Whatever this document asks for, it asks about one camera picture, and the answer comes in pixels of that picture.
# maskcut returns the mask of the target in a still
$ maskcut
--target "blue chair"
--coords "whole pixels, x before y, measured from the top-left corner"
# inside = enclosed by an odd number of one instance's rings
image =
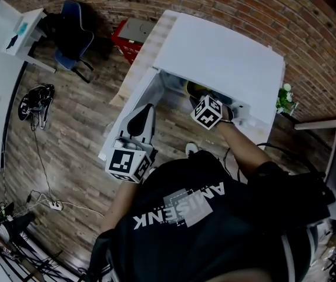
[[[84,34],[86,35],[84,37],[85,38],[84,41],[81,41],[83,47],[81,47],[81,50],[79,53],[79,60],[83,62],[91,71],[93,71],[93,68],[87,62],[81,60],[82,55],[86,52],[88,47],[91,45],[94,39],[94,35],[93,35],[93,32],[87,31],[83,28],[82,8],[80,7],[80,4],[75,1],[65,1],[63,3],[61,14],[70,15],[72,18],[75,17],[76,19],[78,19],[78,24],[80,25],[80,28],[85,32]],[[80,74],[79,71],[75,68],[75,65],[78,61],[65,57],[59,49],[57,49],[55,52],[55,59],[65,69],[71,70],[72,72],[76,73],[81,79],[83,79],[86,83],[89,83],[89,81],[82,74]]]

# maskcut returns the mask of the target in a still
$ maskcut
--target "office chair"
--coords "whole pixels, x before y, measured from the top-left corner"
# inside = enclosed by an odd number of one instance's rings
[[[78,39],[75,39],[76,42],[72,43],[72,45],[76,45],[79,50],[79,55],[76,59],[73,57],[69,58],[67,55],[65,56],[62,51],[58,48],[55,52],[55,59],[58,63],[60,63],[65,69],[71,70],[76,73],[81,79],[83,79],[86,83],[89,81],[75,68],[77,62],[83,62],[91,71],[93,68],[85,61],[81,60],[82,55],[87,51],[88,47],[92,43],[94,39],[94,34],[91,31],[87,31],[83,28],[82,24],[82,9],[78,2],[75,1],[65,1],[63,3],[63,7],[61,10],[61,14],[63,16],[69,17],[71,20],[75,20],[78,22],[81,33],[78,33]]]

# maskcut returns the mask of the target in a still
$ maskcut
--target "brick wall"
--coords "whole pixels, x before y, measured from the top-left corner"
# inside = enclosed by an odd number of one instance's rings
[[[59,12],[64,0],[6,1],[22,12],[40,7]],[[154,21],[172,9],[271,45],[284,56],[285,81],[293,85],[294,99],[300,103],[294,117],[305,121],[336,116],[336,14],[324,0],[76,1],[89,4],[104,26],[130,16]]]

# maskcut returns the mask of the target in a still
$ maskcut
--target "potted plant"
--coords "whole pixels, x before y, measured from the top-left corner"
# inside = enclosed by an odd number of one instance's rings
[[[293,114],[293,111],[297,107],[298,103],[293,101],[293,93],[291,92],[291,85],[285,83],[281,89],[279,89],[278,99],[276,101],[276,112]]]

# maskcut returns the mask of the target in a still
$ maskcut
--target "wooden floor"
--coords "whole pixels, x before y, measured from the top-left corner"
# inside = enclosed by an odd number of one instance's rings
[[[104,172],[98,153],[120,112],[109,105],[109,101],[117,93],[129,64],[116,49],[108,61],[89,52],[87,61],[95,71],[80,66],[91,81],[87,84],[74,73],[57,66],[53,52],[49,42],[36,49],[38,59],[58,70],[51,74],[28,65],[12,108],[5,159],[7,200],[19,205],[25,203],[31,190],[48,193],[33,132],[28,122],[18,119],[17,107],[23,95],[37,83],[51,83],[55,86],[55,98],[47,126],[45,130],[38,129],[36,137],[52,196],[104,213],[118,183]],[[159,151],[156,164],[183,158],[185,144],[189,141],[196,142],[221,160],[226,152],[226,144],[218,133],[206,131],[188,115],[159,106],[153,139]],[[292,123],[280,115],[275,119],[270,141],[308,156],[319,169],[325,169],[330,151],[307,133],[295,131]],[[286,159],[279,151],[267,151],[285,169],[294,173],[302,171],[302,165]],[[227,167],[236,176],[232,156],[227,159]],[[4,200],[0,174],[0,202]],[[72,269],[86,268],[102,218],[94,212],[69,205],[63,211],[53,211],[40,204],[33,211],[38,215],[39,223],[30,225],[29,229],[46,249],[51,253],[63,250],[59,260]]]

